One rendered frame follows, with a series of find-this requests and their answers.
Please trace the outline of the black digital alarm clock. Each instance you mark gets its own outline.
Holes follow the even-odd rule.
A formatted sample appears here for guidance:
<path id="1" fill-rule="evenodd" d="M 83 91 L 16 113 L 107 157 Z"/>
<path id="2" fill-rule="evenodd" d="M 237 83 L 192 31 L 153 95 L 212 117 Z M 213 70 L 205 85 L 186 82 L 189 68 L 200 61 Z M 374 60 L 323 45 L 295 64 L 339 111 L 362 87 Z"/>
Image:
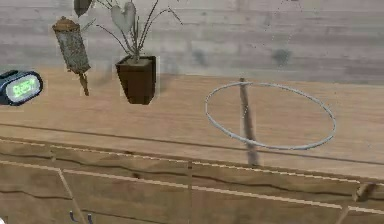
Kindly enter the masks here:
<path id="1" fill-rule="evenodd" d="M 43 87 L 43 80 L 35 71 L 7 71 L 0 74 L 0 105 L 20 106 L 38 96 Z"/>

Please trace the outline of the wooden chest of drawers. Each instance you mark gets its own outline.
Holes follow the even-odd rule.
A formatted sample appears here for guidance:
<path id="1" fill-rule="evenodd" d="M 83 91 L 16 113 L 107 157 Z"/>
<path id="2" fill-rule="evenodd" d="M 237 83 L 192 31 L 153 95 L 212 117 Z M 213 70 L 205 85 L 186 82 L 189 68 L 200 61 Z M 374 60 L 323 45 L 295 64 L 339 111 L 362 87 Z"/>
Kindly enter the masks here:
<path id="1" fill-rule="evenodd" d="M 384 86 L 168 77 L 149 105 L 61 68 L 0 106 L 6 224 L 384 224 Z M 246 144 L 258 165 L 248 164 Z"/>

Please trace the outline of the brown grey cylinder ornament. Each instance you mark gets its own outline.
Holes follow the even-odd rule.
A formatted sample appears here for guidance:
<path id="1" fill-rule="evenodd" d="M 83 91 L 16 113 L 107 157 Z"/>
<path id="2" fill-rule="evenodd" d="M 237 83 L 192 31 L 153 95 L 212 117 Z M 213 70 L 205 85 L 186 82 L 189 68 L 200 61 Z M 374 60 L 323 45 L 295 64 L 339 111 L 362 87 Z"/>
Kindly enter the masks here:
<path id="1" fill-rule="evenodd" d="M 67 71 L 79 76 L 83 92 L 88 96 L 89 89 L 86 72 L 90 69 L 90 65 L 81 36 L 80 25 L 62 16 L 52 25 L 52 29 L 57 38 Z"/>

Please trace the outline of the brown wooden stick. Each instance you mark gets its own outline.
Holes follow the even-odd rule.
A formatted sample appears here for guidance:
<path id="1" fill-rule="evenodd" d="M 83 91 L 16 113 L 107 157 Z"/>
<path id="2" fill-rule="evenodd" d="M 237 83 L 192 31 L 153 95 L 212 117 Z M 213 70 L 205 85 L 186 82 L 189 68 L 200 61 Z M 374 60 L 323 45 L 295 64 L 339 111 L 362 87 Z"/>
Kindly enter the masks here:
<path id="1" fill-rule="evenodd" d="M 253 133 L 252 119 L 251 119 L 249 103 L 248 103 L 248 94 L 247 94 L 247 90 L 246 90 L 247 84 L 245 83 L 244 78 L 240 78 L 239 81 L 241 82 L 240 99 L 242 102 L 242 110 L 243 110 L 244 134 L 248 140 L 253 140 L 255 135 Z M 252 165 L 252 166 L 257 166 L 258 165 L 258 155 L 257 155 L 256 146 L 247 143 L 246 147 L 247 147 L 248 164 Z"/>

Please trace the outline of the brown potted house plant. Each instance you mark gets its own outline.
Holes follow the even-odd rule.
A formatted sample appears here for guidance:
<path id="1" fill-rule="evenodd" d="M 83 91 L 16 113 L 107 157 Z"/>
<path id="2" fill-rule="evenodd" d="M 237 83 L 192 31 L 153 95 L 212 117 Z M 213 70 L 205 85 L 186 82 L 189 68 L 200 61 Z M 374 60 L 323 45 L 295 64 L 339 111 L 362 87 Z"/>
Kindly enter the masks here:
<path id="1" fill-rule="evenodd" d="M 77 17 L 87 13 L 95 4 L 104 6 L 111 16 L 111 21 L 122 36 L 119 39 L 114 33 L 97 24 L 97 27 L 110 34 L 122 47 L 126 56 L 115 64 L 116 73 L 127 101 L 130 104 L 148 105 L 155 96 L 157 58 L 154 55 L 142 54 L 144 44 L 154 21 L 165 13 L 170 13 L 179 23 L 180 17 L 171 8 L 156 11 L 159 0 L 155 0 L 144 26 L 140 26 L 140 16 L 134 0 L 72 0 Z"/>

